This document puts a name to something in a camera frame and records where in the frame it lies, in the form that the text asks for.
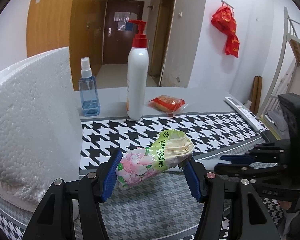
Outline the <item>operator right hand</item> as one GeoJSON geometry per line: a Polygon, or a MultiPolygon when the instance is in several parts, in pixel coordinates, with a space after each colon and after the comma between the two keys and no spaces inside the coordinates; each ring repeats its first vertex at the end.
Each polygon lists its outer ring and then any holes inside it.
{"type": "Polygon", "coordinates": [[[287,210],[288,213],[296,213],[300,211],[300,198],[297,201],[286,202],[286,201],[278,201],[281,208],[287,210]]]}

